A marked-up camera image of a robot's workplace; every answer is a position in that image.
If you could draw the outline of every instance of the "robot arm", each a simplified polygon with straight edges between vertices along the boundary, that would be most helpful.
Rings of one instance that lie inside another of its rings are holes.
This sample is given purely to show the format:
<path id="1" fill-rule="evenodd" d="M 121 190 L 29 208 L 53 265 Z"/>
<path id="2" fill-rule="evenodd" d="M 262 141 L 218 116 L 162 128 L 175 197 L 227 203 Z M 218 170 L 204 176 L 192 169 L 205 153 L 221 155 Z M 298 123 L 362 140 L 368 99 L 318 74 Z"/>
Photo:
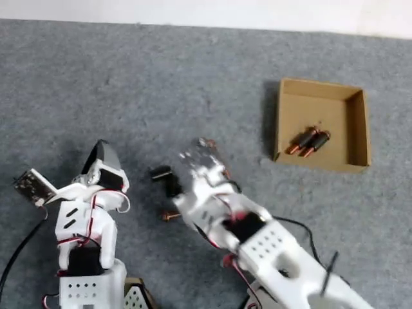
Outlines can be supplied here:
<path id="1" fill-rule="evenodd" d="M 322 308 L 372 309 L 335 274 L 328 274 L 323 291 L 326 269 L 264 207 L 238 192 L 208 140 L 201 138 L 181 158 L 189 167 L 184 179 L 189 185 L 173 202 L 184 222 L 229 250 L 236 266 L 250 272 L 277 307 L 311 309 L 309 298 L 321 295 L 330 304 Z"/>
<path id="2" fill-rule="evenodd" d="M 126 268 L 115 259 L 117 226 L 109 211 L 129 210 L 129 181 L 113 148 L 99 140 L 81 174 L 61 189 L 35 169 L 15 187 L 38 207 L 62 200 L 55 226 L 61 308 L 123 308 Z"/>

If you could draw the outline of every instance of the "white wall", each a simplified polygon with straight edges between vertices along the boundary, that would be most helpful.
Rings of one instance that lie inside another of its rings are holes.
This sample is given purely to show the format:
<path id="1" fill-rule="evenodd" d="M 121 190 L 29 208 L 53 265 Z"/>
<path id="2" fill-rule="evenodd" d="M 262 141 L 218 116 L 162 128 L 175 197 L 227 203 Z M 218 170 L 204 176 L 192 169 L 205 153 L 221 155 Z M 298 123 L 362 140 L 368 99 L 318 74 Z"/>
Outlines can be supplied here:
<path id="1" fill-rule="evenodd" d="M 326 31 L 412 39 L 412 0 L 0 0 L 0 18 Z"/>

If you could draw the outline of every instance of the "black cable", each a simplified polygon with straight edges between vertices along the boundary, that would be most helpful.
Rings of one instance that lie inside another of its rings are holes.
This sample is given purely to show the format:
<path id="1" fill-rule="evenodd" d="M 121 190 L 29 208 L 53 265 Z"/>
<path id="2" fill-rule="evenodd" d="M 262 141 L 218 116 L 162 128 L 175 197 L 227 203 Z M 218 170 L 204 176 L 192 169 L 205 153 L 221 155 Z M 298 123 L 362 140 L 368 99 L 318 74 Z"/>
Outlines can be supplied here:
<path id="1" fill-rule="evenodd" d="M 34 229 L 29 233 L 29 235 L 27 235 L 26 238 L 23 239 L 23 241 L 21 242 L 21 244 L 17 247 L 17 249 L 14 251 L 12 257 L 10 258 L 10 260 L 8 261 L 6 268 L 3 272 L 3 274 L 1 275 L 1 279 L 0 279 L 0 304 L 1 304 L 1 296 L 3 295 L 3 289 L 5 287 L 5 283 L 7 280 L 7 276 L 8 273 L 10 272 L 10 270 L 12 269 L 12 266 L 15 262 L 15 260 L 17 259 L 17 257 L 19 256 L 20 252 L 22 251 L 22 249 L 24 248 L 25 245 L 27 245 L 27 243 L 33 238 L 33 236 L 37 233 L 37 231 L 41 228 L 41 226 L 44 224 L 44 222 L 46 222 L 47 218 L 48 218 L 48 213 L 47 213 L 47 209 L 42 207 L 45 211 L 46 211 L 46 215 L 44 217 L 44 219 L 42 219 L 35 227 Z"/>
<path id="2" fill-rule="evenodd" d="M 310 248 L 312 249 L 312 254 L 314 255 L 314 259 L 323 268 L 325 268 L 325 266 L 322 264 L 321 259 L 319 258 L 319 255 L 317 253 L 317 250 L 316 250 L 316 247 L 315 247 L 315 242 L 314 242 L 314 235 L 313 235 L 311 229 L 309 229 L 305 224 L 303 224 L 299 221 L 296 221 L 296 220 L 292 220 L 292 219 L 288 219 L 288 218 L 284 218 L 284 217 L 278 217 L 278 216 L 272 216 L 272 217 L 275 218 L 276 220 L 289 222 L 289 223 L 296 224 L 296 225 L 304 228 L 307 231 L 307 233 L 309 234 Z"/>
<path id="3" fill-rule="evenodd" d="M 206 180 L 207 180 L 208 184 L 209 184 L 212 188 L 216 188 L 216 187 L 219 187 L 219 186 L 221 186 L 221 185 L 224 185 L 225 183 L 229 183 L 229 184 L 235 186 L 236 190 L 238 190 L 238 193 L 242 193 L 242 188 L 241 188 L 240 185 L 239 185 L 237 182 L 235 182 L 234 180 L 225 179 L 225 180 L 217 183 L 216 185 L 212 185 L 212 184 L 209 182 L 209 179 L 206 178 Z"/>

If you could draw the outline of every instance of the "gray carpet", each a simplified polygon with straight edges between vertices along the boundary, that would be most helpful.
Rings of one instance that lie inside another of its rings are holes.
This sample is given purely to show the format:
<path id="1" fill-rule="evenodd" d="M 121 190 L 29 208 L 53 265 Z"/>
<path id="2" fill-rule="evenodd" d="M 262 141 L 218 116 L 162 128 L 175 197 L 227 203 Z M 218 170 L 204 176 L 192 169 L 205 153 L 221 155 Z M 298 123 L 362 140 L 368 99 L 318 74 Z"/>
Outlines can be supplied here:
<path id="1" fill-rule="evenodd" d="M 274 164 L 274 97 L 282 77 L 364 87 L 372 166 L 338 174 Z M 375 308 L 412 303 L 412 42 L 323 33 L 0 21 L 0 269 L 42 214 L 12 188 L 35 167 L 66 185 L 99 138 L 129 176 L 133 209 L 114 214 L 117 257 L 162 308 L 237 308 L 246 293 L 223 252 L 180 221 L 150 167 L 214 138 L 235 179 L 274 214 L 314 230 L 320 255 Z M 40 308 L 55 292 L 57 207 L 6 283 L 3 308 Z M 290 227 L 305 248 L 304 232 Z"/>

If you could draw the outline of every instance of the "cardboard box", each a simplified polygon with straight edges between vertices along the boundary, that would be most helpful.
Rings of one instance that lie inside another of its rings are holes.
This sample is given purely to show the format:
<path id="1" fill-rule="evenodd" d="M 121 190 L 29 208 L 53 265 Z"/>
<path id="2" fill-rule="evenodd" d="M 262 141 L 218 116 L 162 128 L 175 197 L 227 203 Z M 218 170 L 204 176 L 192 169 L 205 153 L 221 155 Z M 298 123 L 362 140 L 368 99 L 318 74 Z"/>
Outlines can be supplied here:
<path id="1" fill-rule="evenodd" d="M 280 163 L 361 172 L 371 164 L 368 108 L 362 88 L 283 79 L 276 115 L 274 160 Z M 310 126 L 327 130 L 330 140 L 308 158 L 286 150 Z"/>

